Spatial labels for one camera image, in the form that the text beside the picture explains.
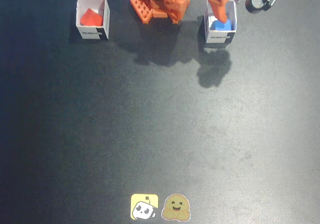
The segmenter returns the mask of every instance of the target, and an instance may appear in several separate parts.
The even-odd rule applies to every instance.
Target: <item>white box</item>
[[[226,15],[231,21],[232,30],[231,31],[217,31],[210,29],[213,26],[214,21],[217,18],[214,16],[212,8],[209,2],[206,2],[207,10],[204,14],[204,32],[205,32],[205,42],[207,44],[228,44],[231,43],[234,35],[237,31],[237,10],[236,3],[234,0],[229,0],[226,4]]]
[[[109,39],[110,9],[107,0],[77,0],[76,7],[75,25],[83,39]],[[92,9],[103,17],[102,26],[83,26],[80,23],[81,18],[88,9]]]

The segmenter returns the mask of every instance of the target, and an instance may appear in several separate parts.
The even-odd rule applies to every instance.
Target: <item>blue cube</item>
[[[231,31],[232,30],[231,21],[227,20],[227,22],[224,24],[221,21],[216,20],[213,23],[213,29],[217,31]]]

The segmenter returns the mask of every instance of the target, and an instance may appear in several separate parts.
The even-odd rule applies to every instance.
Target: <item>yellow sticker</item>
[[[150,219],[155,217],[155,209],[159,207],[156,194],[133,194],[131,196],[131,219]]]
[[[165,201],[161,217],[165,220],[190,220],[190,203],[188,199],[181,194],[172,194]]]

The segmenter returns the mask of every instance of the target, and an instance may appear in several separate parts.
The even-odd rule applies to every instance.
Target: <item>smiling emoji sticker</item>
[[[172,194],[165,201],[161,217],[166,220],[190,220],[190,204],[188,199],[181,194]]]

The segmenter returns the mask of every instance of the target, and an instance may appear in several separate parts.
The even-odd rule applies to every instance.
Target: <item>black table surface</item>
[[[139,223],[134,193],[156,223],[173,193],[190,224],[319,222],[320,0],[242,0],[225,49],[204,0],[178,27],[108,0],[108,41],[80,38],[76,0],[0,3],[0,223]]]

